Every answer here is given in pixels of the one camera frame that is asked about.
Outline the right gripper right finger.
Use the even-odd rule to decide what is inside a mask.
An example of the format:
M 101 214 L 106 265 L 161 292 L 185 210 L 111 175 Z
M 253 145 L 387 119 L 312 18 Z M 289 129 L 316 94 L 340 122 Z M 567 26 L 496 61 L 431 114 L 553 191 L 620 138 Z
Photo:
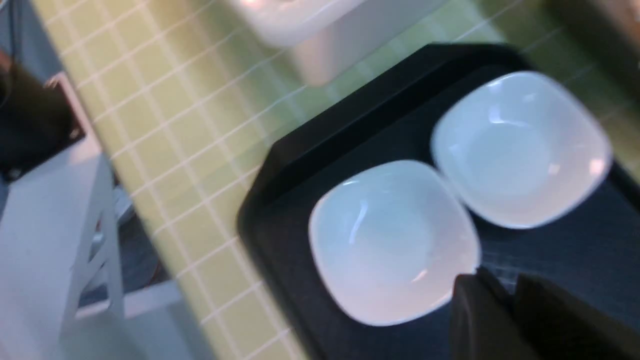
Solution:
M 519 275 L 512 314 L 543 360 L 637 360 L 639 333 L 553 282 Z

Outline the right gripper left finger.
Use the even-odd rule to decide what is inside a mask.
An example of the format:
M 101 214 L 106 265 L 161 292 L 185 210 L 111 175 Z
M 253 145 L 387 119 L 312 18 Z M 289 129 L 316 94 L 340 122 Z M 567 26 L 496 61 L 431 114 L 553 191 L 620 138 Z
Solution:
M 514 321 L 513 297 L 483 266 L 455 278 L 450 308 L 452 360 L 537 360 Z

